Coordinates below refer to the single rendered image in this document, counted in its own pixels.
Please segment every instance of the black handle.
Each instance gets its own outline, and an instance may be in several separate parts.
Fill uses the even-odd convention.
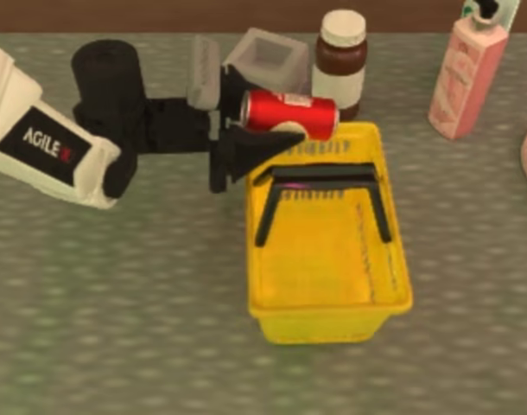
[[[270,234],[275,212],[284,190],[292,190],[296,183],[304,190],[342,190],[349,188],[366,188],[371,198],[378,231],[384,243],[392,241],[386,212],[373,163],[351,164],[303,164],[294,166],[271,166],[254,180],[258,186],[271,177],[272,183],[268,193],[262,217],[257,227],[256,246],[265,246]]]

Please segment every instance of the brown jar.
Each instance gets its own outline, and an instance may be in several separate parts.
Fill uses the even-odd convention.
[[[353,10],[328,12],[315,44],[312,95],[333,99],[340,121],[358,115],[366,58],[364,17]]]

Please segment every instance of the yellow plastic container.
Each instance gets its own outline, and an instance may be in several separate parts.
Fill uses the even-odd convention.
[[[331,165],[356,170],[371,165],[390,238],[379,232],[378,212],[368,188],[308,190],[306,182],[279,176],[280,169],[295,171],[308,165],[323,168],[319,171]],[[369,176],[362,177],[362,182],[369,182]],[[327,187],[345,179],[340,174],[304,180],[326,182]],[[262,239],[262,216],[277,183],[283,186],[280,201]],[[246,236],[249,309],[270,342],[361,342],[389,316],[412,306],[386,162],[374,124],[341,123],[329,142],[306,140],[252,171],[246,185]]]

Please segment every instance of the table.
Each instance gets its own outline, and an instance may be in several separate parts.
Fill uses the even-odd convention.
[[[239,35],[210,35],[223,56]],[[314,35],[293,35],[307,42]],[[71,115],[85,42],[138,48],[184,95],[191,35],[0,35]],[[369,342],[279,347],[248,316],[243,185],[206,155],[144,156],[108,212],[0,175],[0,415],[527,415],[527,35],[477,128],[426,120],[447,35],[370,34],[362,120],[384,136],[416,304]]]

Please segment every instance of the soda can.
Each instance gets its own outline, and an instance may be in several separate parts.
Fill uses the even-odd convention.
[[[240,124],[246,130],[299,131],[327,141],[339,125],[339,110],[332,99],[253,90],[244,95]]]

